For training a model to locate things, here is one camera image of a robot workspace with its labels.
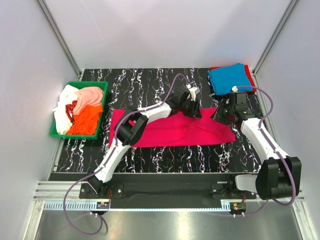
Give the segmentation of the magenta t shirt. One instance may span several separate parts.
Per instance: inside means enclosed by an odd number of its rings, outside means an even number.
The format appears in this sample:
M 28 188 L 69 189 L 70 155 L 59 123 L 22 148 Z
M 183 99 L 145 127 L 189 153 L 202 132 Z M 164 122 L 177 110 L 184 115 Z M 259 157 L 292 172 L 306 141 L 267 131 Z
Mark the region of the magenta t shirt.
M 192 118 L 182 112 L 147 124 L 135 148 L 204 146 L 233 143 L 236 140 L 228 125 L 211 116 L 216 108 L 201 108 L 202 118 Z

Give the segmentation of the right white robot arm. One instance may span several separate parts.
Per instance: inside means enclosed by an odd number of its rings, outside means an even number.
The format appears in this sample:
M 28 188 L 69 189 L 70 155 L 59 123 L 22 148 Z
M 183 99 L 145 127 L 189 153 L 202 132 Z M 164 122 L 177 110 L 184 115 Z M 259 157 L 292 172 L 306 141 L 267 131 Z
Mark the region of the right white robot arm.
M 228 195 L 236 199 L 246 191 L 263 200 L 277 202 L 290 198 L 288 203 L 292 204 L 300 191 L 302 163 L 298 157 L 291 157 L 282 150 L 265 128 L 264 120 L 249 110 L 247 94 L 230 93 L 229 99 L 222 99 L 211 117 L 224 125 L 235 126 L 249 140 L 261 161 L 258 174 L 239 174 L 231 178 Z

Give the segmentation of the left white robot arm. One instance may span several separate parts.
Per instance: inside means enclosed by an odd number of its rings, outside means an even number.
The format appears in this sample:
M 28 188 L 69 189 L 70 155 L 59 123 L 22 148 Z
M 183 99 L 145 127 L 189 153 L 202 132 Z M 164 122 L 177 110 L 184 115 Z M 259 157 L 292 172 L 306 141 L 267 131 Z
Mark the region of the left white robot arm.
M 200 89 L 187 84 L 157 104 L 143 108 L 128 107 L 115 125 L 111 146 L 100 165 L 87 179 L 90 192 L 97 198 L 108 193 L 107 182 L 123 155 L 142 138 L 147 124 L 171 117 L 178 112 L 194 119 L 202 117 L 199 107 Z

